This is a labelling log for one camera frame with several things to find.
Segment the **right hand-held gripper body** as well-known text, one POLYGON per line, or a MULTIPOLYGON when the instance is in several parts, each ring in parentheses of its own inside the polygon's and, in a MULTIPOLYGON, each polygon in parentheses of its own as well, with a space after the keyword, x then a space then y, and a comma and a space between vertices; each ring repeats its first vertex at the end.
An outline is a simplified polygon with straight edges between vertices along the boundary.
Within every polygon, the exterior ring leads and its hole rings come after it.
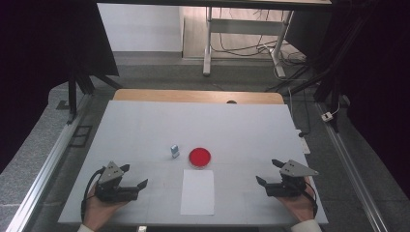
POLYGON ((318 172, 292 159, 285 162, 279 169, 281 182, 270 184, 266 188, 268 196, 274 197, 297 197, 307 188, 305 177, 316 176, 318 172))

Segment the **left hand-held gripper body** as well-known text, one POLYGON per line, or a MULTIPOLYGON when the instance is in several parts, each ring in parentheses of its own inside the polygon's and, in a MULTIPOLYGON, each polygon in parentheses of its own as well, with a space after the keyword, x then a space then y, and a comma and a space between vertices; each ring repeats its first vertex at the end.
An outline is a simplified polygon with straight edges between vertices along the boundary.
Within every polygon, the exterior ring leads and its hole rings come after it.
POLYGON ((132 193, 132 187, 122 188, 120 186, 123 175, 126 173, 120 167, 111 161, 97 181, 95 195, 102 202, 129 202, 137 199, 138 193, 132 193))

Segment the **white paper sheet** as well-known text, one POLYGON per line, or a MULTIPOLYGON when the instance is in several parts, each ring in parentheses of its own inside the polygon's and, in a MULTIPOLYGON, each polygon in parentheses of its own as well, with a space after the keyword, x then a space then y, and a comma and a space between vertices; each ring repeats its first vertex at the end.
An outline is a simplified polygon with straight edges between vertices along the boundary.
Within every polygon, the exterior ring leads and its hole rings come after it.
POLYGON ((215 213, 215 186, 212 170, 185 170, 181 214, 211 216, 215 213))

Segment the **round red ink pad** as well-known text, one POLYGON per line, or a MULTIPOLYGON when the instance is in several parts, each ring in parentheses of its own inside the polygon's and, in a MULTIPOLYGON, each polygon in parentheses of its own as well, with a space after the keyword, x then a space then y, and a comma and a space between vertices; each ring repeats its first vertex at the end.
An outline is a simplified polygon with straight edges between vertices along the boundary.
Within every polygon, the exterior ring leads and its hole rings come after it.
POLYGON ((189 161, 190 165, 194 168, 205 168, 211 161, 211 153, 205 148, 194 148, 190 151, 189 161))

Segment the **person's right hand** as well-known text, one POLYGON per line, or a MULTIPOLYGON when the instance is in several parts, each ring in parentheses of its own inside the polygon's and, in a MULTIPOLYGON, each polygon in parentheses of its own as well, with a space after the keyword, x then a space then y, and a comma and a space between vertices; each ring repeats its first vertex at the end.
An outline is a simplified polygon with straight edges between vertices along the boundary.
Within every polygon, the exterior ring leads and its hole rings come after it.
POLYGON ((278 197, 278 201, 299 222, 315 219, 314 213, 315 191, 311 184, 297 197, 278 197))

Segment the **person's left hand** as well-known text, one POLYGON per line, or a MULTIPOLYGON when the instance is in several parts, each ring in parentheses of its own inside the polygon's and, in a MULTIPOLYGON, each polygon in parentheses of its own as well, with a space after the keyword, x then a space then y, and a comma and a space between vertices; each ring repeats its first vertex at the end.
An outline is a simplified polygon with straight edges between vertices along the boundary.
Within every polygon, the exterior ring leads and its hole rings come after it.
POLYGON ((92 187, 87 194, 85 215, 81 224, 98 232, 120 208, 127 205, 127 202, 101 202, 94 193, 95 187, 92 187))

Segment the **white power strip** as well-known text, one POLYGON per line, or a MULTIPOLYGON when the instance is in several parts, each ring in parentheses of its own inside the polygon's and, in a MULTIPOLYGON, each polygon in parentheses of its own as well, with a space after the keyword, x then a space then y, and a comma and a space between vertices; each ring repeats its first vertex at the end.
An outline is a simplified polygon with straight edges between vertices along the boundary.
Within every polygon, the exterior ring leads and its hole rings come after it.
POLYGON ((297 135, 299 136, 300 140, 301 140, 301 146, 302 146, 302 150, 303 153, 305 155, 309 155, 310 154, 310 148, 308 147, 307 141, 305 139, 305 136, 307 135, 305 132, 302 132, 301 130, 296 130, 297 135))

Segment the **white cover board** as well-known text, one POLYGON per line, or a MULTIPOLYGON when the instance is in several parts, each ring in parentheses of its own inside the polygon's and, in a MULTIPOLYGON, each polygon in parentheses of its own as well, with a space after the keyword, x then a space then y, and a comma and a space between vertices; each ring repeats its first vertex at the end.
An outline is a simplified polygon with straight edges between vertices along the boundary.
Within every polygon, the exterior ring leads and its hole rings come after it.
POLYGON ((272 160, 304 163, 301 140, 284 104, 110 101, 92 145, 59 217, 79 224, 80 202, 92 174, 114 161, 129 164, 123 185, 148 180, 137 200, 122 208, 112 223, 157 226, 274 226, 295 219, 266 194, 255 176, 281 180, 272 160), (176 144, 180 156, 172 157, 176 144), (202 169, 190 165, 194 148, 211 153, 202 169), (181 214, 185 170, 212 170, 215 213, 181 214))

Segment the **black metal stand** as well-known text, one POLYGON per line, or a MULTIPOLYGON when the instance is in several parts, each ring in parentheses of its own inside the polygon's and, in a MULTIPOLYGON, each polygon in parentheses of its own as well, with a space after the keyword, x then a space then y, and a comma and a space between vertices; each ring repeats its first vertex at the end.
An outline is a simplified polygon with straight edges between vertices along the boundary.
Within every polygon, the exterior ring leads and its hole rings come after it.
MULTIPOLYGON (((123 86, 115 82, 106 75, 97 74, 96 78, 114 88, 115 90, 122 89, 123 86)), ((79 87, 81 92, 85 95, 92 95, 95 90, 95 86, 89 75, 84 73, 73 72, 69 76, 69 119, 67 124, 71 124, 77 115, 77 103, 76 103, 76 87, 79 87)))
POLYGON ((324 102, 325 99, 332 96, 329 106, 332 119, 329 120, 329 123, 335 131, 338 131, 337 113, 340 109, 339 84, 342 68, 345 57, 356 39, 357 32, 360 31, 361 18, 353 6, 347 2, 341 2, 338 7, 330 11, 330 15, 330 23, 319 54, 305 62, 302 70, 295 73, 295 76, 300 76, 310 68, 315 68, 314 76, 283 94, 286 97, 291 97, 306 90, 307 87, 319 83, 319 87, 313 94, 313 99, 315 102, 324 102))

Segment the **wooden table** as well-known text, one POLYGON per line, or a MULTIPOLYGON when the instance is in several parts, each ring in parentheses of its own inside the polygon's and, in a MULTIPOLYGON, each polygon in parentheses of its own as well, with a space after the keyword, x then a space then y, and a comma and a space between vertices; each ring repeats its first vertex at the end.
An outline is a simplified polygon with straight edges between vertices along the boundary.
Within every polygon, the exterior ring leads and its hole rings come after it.
POLYGON ((241 104, 284 104, 282 95, 278 93, 193 90, 120 89, 115 92, 113 99, 140 102, 226 103, 235 101, 241 104))

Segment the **black curtain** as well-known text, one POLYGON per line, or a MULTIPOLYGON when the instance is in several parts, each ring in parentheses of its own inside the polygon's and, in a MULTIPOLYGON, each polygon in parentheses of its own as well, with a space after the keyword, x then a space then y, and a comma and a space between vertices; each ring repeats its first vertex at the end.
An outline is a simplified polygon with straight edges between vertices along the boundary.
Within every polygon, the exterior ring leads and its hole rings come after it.
POLYGON ((291 42, 321 83, 314 98, 350 100, 347 116, 410 199, 410 0, 331 0, 298 10, 291 42))
POLYGON ((0 0, 0 172, 72 77, 116 75, 97 0, 0 0))

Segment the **black floor bracket frame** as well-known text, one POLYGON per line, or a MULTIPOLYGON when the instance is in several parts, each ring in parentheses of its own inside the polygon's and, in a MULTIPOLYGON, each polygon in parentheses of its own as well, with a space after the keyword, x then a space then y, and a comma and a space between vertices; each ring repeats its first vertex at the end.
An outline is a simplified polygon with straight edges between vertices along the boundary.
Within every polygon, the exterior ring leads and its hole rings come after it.
POLYGON ((78 126, 74 131, 70 147, 74 148, 84 148, 91 135, 92 126, 78 126))

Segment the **aluminium rail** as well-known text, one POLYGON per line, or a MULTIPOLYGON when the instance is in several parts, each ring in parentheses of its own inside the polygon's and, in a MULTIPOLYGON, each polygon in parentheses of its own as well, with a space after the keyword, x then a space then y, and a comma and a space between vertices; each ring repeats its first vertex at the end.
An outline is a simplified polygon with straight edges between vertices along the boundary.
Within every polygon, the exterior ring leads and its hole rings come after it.
POLYGON ((5 232, 23 232, 27 226, 44 193, 44 190, 46 189, 56 167, 60 162, 60 159, 63 157, 63 154, 69 145, 71 137, 82 120, 91 98, 91 95, 84 95, 79 101, 79 106, 77 107, 78 112, 74 116, 73 120, 63 127, 59 137, 54 143, 54 146, 47 155, 44 165, 40 169, 39 174, 19 205, 19 208, 17 209, 5 232))
POLYGON ((349 178, 349 181, 356 192, 356 195, 359 201, 362 204, 364 212, 368 218, 368 221, 373 229, 374 232, 389 232, 389 228, 387 223, 383 219, 376 203, 370 194, 369 190, 367 189, 363 178, 356 167, 354 161, 350 157, 350 153, 347 150, 342 138, 340 137, 339 133, 336 132, 333 127, 328 123, 322 121, 324 124, 326 131, 328 132, 334 147, 337 151, 339 156, 340 162, 346 171, 346 174, 349 178))

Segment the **white metal desk frame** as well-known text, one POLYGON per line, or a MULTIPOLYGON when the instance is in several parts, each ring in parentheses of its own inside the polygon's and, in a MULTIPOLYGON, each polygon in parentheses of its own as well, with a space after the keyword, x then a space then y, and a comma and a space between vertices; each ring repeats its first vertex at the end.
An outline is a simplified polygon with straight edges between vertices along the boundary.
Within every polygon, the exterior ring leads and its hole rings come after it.
POLYGON ((203 75, 209 76, 211 73, 211 39, 212 34, 235 34, 235 35, 259 35, 276 36, 277 41, 274 48, 269 48, 268 52, 274 64, 274 72, 278 78, 285 78, 285 72, 279 54, 283 44, 288 26, 290 24, 292 11, 283 11, 281 21, 246 20, 213 18, 213 8, 206 8, 206 45, 204 49, 203 75))

